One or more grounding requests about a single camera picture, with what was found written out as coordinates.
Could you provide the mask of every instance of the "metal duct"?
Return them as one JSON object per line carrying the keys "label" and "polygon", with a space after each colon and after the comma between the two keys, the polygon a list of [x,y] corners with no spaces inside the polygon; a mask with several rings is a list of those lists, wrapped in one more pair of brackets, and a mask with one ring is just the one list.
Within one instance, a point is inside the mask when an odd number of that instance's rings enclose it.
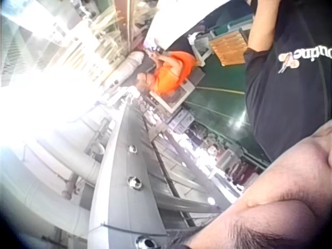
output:
{"label": "metal duct", "polygon": [[100,164],[93,158],[78,150],[56,132],[52,132],[45,139],[38,139],[37,142],[74,173],[91,184],[96,184]]}
{"label": "metal duct", "polygon": [[[139,115],[126,106],[116,120],[93,195],[88,248],[135,248],[140,235],[160,244],[166,239],[141,151],[142,136],[147,134]],[[137,153],[129,152],[130,145]],[[129,186],[130,176],[140,180],[140,190]]]}
{"label": "metal duct", "polygon": [[33,213],[60,229],[86,237],[89,211],[63,199],[38,180],[7,148],[1,149],[1,185]]}
{"label": "metal duct", "polygon": [[118,68],[106,79],[104,83],[105,89],[110,88],[110,90],[115,90],[116,87],[120,86],[125,79],[132,75],[135,69],[142,64],[143,58],[143,52],[135,51],[130,53]]}

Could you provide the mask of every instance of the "hair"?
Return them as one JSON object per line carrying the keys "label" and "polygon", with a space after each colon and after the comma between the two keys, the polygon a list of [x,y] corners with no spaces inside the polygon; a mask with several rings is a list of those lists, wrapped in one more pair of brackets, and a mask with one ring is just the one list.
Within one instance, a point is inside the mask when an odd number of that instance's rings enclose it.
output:
{"label": "hair", "polygon": [[230,233],[232,249],[297,249],[295,240],[274,233],[262,233],[236,223]]}
{"label": "hair", "polygon": [[[178,232],[174,238],[169,240],[165,249],[189,248],[181,246],[190,242],[204,227],[198,227],[189,232]],[[239,222],[233,225],[229,235],[230,242],[227,243],[225,249],[297,249],[303,246],[295,240],[277,234],[254,231]]]}

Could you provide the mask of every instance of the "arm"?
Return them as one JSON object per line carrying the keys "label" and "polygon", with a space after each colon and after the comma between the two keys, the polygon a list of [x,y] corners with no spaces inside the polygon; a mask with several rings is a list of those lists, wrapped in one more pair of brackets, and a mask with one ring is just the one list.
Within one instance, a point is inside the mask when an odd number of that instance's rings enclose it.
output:
{"label": "arm", "polygon": [[168,57],[168,56],[164,56],[164,55],[160,55],[158,57],[158,60],[167,62],[168,64],[170,64],[175,70],[182,70],[182,62],[172,58],[172,57]]}
{"label": "arm", "polygon": [[249,48],[257,52],[271,48],[280,1],[258,0],[255,20],[249,35]]}

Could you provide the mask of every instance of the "man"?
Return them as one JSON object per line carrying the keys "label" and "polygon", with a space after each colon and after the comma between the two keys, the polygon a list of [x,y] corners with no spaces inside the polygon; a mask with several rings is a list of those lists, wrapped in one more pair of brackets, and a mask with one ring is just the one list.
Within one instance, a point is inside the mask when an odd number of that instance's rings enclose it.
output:
{"label": "man", "polygon": [[251,2],[257,11],[245,53],[246,107],[274,161],[331,119],[332,1]]}
{"label": "man", "polygon": [[[330,248],[331,204],[332,121],[285,152],[213,222],[168,248]],[[321,245],[314,238],[324,228]]]}
{"label": "man", "polygon": [[189,76],[195,65],[195,58],[186,52],[172,51],[169,56],[153,52],[151,58],[156,63],[153,74],[137,75],[138,90],[151,90],[159,95],[171,94]]}

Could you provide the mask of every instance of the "green floor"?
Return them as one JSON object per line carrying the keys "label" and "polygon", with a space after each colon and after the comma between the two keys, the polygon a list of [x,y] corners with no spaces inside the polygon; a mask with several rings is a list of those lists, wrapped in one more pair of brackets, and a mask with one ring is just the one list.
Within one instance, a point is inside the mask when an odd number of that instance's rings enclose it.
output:
{"label": "green floor", "polygon": [[186,99],[186,106],[198,122],[237,141],[254,156],[266,160],[266,155],[253,138],[247,115],[242,126],[236,126],[245,111],[244,65],[222,66],[214,54],[205,62],[203,70],[206,75]]}

